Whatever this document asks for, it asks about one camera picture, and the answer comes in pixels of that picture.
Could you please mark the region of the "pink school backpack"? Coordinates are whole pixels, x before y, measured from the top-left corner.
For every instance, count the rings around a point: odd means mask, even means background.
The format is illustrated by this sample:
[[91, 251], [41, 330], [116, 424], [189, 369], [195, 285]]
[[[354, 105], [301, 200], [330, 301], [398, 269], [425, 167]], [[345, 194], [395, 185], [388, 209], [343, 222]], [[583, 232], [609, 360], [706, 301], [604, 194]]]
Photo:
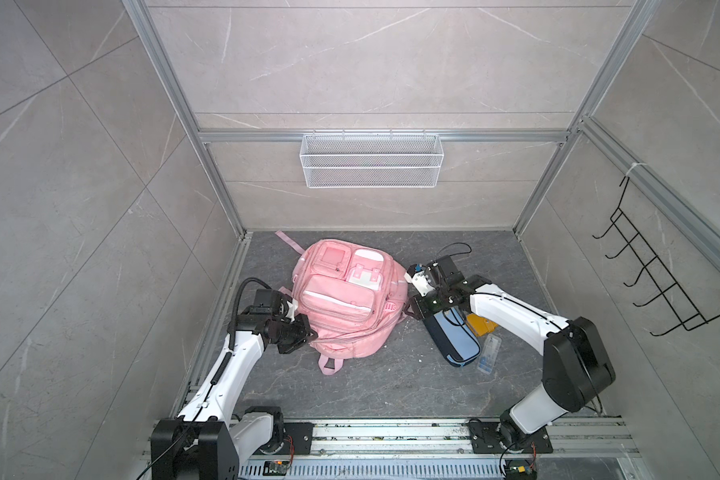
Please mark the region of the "pink school backpack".
[[388, 253], [338, 239], [301, 247], [282, 231], [276, 235], [300, 258], [288, 294], [307, 316], [317, 338], [318, 367], [326, 376], [348, 359], [380, 350], [404, 319], [406, 270]]

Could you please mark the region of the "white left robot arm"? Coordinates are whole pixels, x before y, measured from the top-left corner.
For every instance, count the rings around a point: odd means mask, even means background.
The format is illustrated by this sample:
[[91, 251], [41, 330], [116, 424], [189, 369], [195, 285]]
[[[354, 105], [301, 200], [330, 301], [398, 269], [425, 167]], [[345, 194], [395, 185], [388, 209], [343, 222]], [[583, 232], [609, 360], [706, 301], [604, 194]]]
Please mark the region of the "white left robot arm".
[[150, 462], [139, 475], [152, 479], [236, 479], [255, 453], [296, 445], [278, 407], [251, 407], [242, 417], [234, 409], [249, 374], [267, 345], [287, 354], [317, 337], [303, 314], [268, 317], [252, 331], [237, 330], [220, 353], [193, 399], [174, 418], [160, 420], [150, 437]]

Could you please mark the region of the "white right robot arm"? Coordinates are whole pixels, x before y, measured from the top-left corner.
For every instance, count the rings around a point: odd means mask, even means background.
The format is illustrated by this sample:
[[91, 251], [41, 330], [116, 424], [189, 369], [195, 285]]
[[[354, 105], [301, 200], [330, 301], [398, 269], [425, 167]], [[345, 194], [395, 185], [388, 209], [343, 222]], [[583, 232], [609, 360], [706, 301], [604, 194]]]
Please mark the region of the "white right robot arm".
[[616, 379], [595, 324], [539, 310], [474, 275], [453, 280], [419, 271], [405, 279], [417, 293], [412, 315], [435, 324], [449, 313], [472, 313], [514, 334], [541, 354], [542, 379], [531, 393], [502, 413], [497, 433], [504, 447], [519, 450], [529, 438], [558, 418], [578, 412]]

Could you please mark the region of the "blue pencil case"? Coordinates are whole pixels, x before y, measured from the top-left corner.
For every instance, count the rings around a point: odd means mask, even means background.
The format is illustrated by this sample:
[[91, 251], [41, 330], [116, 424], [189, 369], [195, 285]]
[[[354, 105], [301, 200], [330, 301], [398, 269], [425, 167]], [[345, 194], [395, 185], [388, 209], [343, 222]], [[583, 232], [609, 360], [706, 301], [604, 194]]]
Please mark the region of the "blue pencil case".
[[479, 358], [479, 340], [458, 308], [452, 307], [430, 315], [423, 320], [423, 324], [451, 366], [464, 367]]

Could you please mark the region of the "clear plastic eraser box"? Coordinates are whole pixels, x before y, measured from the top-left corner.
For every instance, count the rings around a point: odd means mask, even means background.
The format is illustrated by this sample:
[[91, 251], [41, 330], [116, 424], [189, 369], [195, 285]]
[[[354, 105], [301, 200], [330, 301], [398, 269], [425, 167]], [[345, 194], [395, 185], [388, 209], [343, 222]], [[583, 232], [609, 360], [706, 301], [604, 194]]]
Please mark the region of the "clear plastic eraser box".
[[477, 361], [477, 368], [480, 372], [486, 375], [493, 372], [501, 343], [502, 340], [493, 333], [486, 336], [481, 355]]

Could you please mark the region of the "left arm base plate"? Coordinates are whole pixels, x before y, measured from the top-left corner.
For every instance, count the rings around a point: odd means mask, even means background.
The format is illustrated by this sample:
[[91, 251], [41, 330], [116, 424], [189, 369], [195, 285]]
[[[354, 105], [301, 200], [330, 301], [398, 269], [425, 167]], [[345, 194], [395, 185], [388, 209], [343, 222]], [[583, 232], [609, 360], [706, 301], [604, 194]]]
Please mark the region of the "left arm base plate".
[[259, 448], [265, 455], [309, 455], [315, 425], [311, 422], [276, 423], [271, 439]]

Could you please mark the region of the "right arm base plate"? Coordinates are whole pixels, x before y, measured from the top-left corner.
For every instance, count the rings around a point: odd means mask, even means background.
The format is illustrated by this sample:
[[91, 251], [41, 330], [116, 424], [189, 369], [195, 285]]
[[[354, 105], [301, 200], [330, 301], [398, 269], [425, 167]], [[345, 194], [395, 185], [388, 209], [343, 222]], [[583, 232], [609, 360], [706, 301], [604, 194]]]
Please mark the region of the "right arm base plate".
[[471, 418], [466, 422], [468, 439], [475, 454], [550, 454], [553, 447], [545, 427], [523, 433], [510, 421]]

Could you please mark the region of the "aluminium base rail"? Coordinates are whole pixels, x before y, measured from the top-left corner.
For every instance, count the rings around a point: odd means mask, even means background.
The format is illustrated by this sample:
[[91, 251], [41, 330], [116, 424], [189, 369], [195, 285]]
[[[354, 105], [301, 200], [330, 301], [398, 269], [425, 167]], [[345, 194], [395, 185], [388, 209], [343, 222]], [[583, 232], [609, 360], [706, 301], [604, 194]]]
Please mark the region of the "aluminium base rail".
[[[465, 418], [301, 419], [315, 425], [309, 455], [301, 459], [511, 458], [475, 454]], [[553, 452], [539, 458], [637, 458], [638, 447], [618, 417], [562, 418], [545, 427]]]

